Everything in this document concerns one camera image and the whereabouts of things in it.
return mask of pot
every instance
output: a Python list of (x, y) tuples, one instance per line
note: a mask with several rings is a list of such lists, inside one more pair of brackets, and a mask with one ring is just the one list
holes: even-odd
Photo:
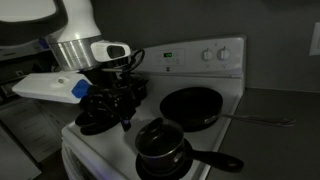
[(185, 131), (203, 129), (224, 116), (265, 125), (293, 126), (294, 119), (221, 114), (223, 98), (220, 93), (204, 87), (192, 87), (175, 91), (160, 103), (160, 110), (167, 119), (178, 122)]
[(184, 142), (183, 129), (178, 123), (157, 118), (139, 131), (135, 145), (144, 166), (158, 173), (172, 171), (188, 159), (228, 172), (239, 172), (243, 167), (243, 162), (235, 157), (195, 151)]

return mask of white stove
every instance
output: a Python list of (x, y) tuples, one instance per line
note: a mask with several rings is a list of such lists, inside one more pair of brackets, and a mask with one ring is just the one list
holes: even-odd
[[(148, 96), (136, 109), (128, 132), (120, 123), (92, 136), (80, 133), (74, 122), (62, 130), (63, 159), (70, 179), (79, 179), (70, 167), (73, 153), (96, 179), (140, 179), (135, 169), (138, 131), (157, 117), (168, 94), (187, 87), (207, 87), (223, 97), (223, 114), (233, 114), (244, 91), (245, 37), (233, 36), (146, 48), (136, 73), (149, 79)], [(185, 133), (193, 149), (218, 151), (230, 119), (219, 118), (207, 129)], [(210, 166), (193, 161), (182, 179), (205, 179)]]

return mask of black frying pan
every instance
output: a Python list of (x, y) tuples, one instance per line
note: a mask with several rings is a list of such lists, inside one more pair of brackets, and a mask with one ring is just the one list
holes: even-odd
[(265, 118), (253, 116), (231, 116), (221, 114), (223, 98), (215, 90), (192, 87), (175, 91), (160, 103), (163, 116), (178, 122), (185, 131), (196, 131), (209, 127), (220, 116), (273, 126), (292, 126), (293, 119)]

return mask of pan handle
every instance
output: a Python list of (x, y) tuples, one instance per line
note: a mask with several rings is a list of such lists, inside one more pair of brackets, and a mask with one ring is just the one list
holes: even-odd
[(278, 127), (291, 127), (296, 123), (295, 119), (290, 118), (272, 118), (272, 117), (259, 117), (259, 116), (232, 116), (222, 114), (221, 116), (232, 118), (234, 120), (240, 120), (245, 122), (264, 124)]
[(227, 172), (240, 172), (244, 165), (240, 159), (218, 152), (187, 149), (185, 156), (187, 159), (195, 159)]

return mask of digital display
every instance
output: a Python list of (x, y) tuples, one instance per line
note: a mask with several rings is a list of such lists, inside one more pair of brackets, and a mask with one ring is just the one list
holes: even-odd
[(163, 57), (165, 58), (172, 57), (172, 53), (163, 53)]

